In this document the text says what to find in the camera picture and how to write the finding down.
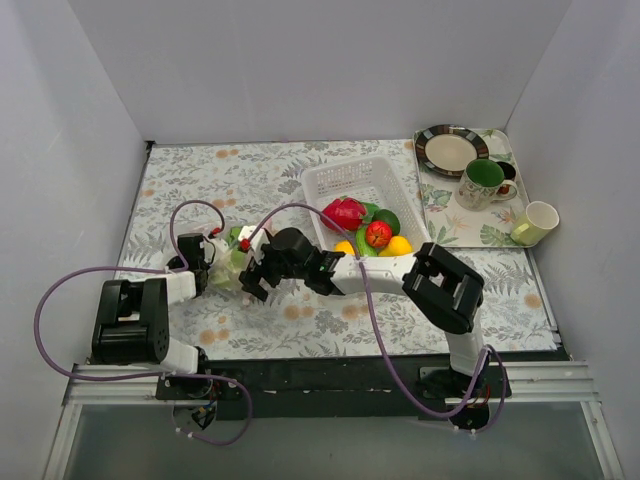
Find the yellow fake lemon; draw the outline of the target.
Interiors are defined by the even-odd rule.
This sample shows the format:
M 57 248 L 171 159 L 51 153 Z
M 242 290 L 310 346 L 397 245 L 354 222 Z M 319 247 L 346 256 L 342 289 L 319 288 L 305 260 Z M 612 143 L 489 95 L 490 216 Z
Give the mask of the yellow fake lemon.
M 345 253 L 347 255 L 354 255 L 355 254 L 355 249 L 354 249 L 353 245 L 347 240 L 343 240 L 343 241 L 338 242 L 334 247 L 334 251 L 335 252 Z

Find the red fake dragon fruit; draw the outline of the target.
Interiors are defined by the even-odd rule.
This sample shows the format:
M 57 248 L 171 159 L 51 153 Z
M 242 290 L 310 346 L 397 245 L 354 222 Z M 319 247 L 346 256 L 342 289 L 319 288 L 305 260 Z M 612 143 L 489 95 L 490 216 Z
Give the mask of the red fake dragon fruit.
M 346 231 L 354 232 L 361 226 L 367 209 L 360 201 L 344 197 L 332 201 L 322 213 L 321 220 L 327 228 L 336 230 L 335 226 L 339 226 Z

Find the green fake bitter gourd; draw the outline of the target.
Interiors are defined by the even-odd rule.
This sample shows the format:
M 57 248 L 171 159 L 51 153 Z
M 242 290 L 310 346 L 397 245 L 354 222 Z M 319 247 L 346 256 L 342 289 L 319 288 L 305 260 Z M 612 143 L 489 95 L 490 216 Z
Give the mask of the green fake bitter gourd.
M 361 257 L 376 257 L 377 250 L 366 240 L 366 228 L 360 227 L 355 233 L 355 243 Z

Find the small red fake fruit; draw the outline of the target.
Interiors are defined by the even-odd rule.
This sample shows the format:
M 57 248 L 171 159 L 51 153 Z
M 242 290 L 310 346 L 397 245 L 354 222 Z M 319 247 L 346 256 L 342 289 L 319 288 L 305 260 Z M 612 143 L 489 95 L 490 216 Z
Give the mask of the small red fake fruit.
M 365 241 L 375 249 L 386 247 L 393 237 L 391 226 L 383 221 L 373 221 L 365 230 Z

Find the green fake avocado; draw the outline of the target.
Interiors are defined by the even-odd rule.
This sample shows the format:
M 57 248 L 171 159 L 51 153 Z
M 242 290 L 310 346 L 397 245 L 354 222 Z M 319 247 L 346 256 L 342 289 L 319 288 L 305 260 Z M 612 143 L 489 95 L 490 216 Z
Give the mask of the green fake avocado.
M 391 210 L 381 208 L 377 204 L 370 202 L 363 202 L 362 205 L 366 211 L 363 217 L 364 224 L 381 221 L 391 228 L 393 235 L 398 235 L 400 233 L 401 224 L 399 218 Z

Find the clear zip top bag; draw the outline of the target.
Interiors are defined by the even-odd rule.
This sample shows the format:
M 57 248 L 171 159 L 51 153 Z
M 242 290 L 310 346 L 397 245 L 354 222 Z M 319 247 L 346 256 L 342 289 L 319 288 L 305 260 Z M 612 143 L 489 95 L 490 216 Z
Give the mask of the clear zip top bag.
M 215 228 L 207 234 L 183 233 L 177 237 L 178 251 L 194 273 L 196 295 L 213 292 L 226 299 L 250 303 L 239 279 L 246 266 L 247 254 L 240 250 L 241 226 L 225 232 Z

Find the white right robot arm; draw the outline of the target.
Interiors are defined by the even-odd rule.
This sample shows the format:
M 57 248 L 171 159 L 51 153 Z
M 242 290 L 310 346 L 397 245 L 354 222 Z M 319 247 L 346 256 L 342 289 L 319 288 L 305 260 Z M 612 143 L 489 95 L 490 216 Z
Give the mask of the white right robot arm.
M 477 363 L 483 341 L 475 325 L 484 280 L 444 248 L 427 242 L 415 253 L 356 258 L 321 250 L 296 228 L 272 235 L 251 226 L 241 229 L 239 250 L 247 254 L 239 274 L 242 290 L 260 301 L 268 298 L 263 283 L 275 288 L 284 279 L 300 280 L 322 296 L 369 290 L 410 299 L 445 333 L 454 389 L 471 398 L 488 386 L 489 375 Z

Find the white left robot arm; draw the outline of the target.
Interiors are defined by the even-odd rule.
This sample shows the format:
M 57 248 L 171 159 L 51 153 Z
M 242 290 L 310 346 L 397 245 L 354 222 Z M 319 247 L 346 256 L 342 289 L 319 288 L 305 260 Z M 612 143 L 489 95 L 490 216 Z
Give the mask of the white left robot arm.
M 182 256 L 169 264 L 186 266 L 185 271 L 103 284 L 91 355 L 97 364 L 157 366 L 180 373 L 180 390 L 200 400 L 211 392 L 213 377 L 199 366 L 196 347 L 170 335 L 169 308 L 203 294 L 216 250 L 201 233 L 180 235 L 177 246 Z

